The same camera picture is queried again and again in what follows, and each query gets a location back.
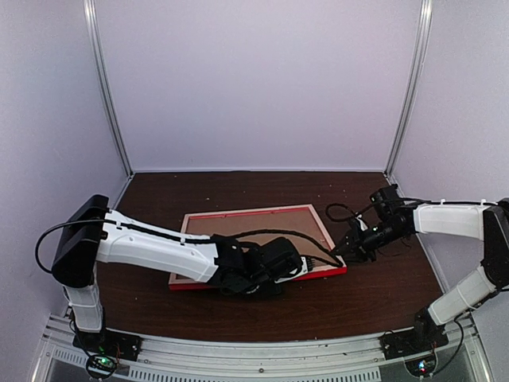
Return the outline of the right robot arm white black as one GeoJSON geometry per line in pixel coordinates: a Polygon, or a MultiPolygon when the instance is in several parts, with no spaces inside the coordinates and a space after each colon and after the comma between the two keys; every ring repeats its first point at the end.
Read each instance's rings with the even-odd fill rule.
{"type": "Polygon", "coordinates": [[[362,213],[346,219],[349,229],[332,249],[332,256],[350,263],[375,260],[375,253],[407,236],[444,236],[479,243],[483,257],[458,284],[418,312],[408,345],[426,350],[444,326],[468,310],[508,290],[508,200],[429,201],[401,197],[396,185],[370,196],[379,221],[369,226],[362,213]]]}

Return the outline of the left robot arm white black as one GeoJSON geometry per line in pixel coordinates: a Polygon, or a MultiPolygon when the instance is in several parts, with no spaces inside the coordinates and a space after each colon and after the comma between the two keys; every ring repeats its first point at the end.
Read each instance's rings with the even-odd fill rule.
{"type": "Polygon", "coordinates": [[[63,285],[76,328],[97,353],[114,347],[99,298],[96,263],[125,263],[184,276],[231,294],[251,294],[310,270],[285,237],[259,245],[230,236],[194,236],[145,224],[94,195],[61,228],[51,273],[63,285]]]}

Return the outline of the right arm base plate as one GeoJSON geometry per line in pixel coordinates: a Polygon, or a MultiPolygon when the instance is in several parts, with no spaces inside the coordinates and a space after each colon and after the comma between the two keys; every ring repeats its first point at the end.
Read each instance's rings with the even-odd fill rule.
{"type": "Polygon", "coordinates": [[[430,352],[449,343],[445,333],[434,334],[431,338],[419,339],[413,329],[401,332],[385,332],[379,338],[379,341],[386,360],[430,352]]]}

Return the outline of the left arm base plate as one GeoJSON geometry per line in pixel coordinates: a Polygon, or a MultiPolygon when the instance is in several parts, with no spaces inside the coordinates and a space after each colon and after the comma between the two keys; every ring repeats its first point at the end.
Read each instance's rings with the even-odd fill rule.
{"type": "Polygon", "coordinates": [[[139,336],[104,329],[100,333],[77,330],[72,344],[86,354],[100,354],[125,361],[136,361],[141,350],[139,336]]]}

